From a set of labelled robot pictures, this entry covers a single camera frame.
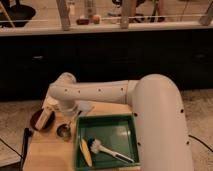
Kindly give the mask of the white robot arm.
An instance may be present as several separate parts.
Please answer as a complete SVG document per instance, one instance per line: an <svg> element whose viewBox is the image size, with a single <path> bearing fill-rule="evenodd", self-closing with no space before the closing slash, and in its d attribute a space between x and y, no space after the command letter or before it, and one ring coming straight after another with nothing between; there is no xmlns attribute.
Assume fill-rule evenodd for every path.
<svg viewBox="0 0 213 171"><path fill-rule="evenodd" d="M149 74L139 80L79 83L64 72L49 84L47 95L64 114L77 100L131 106L141 171L194 171L181 94L170 78Z"/></svg>

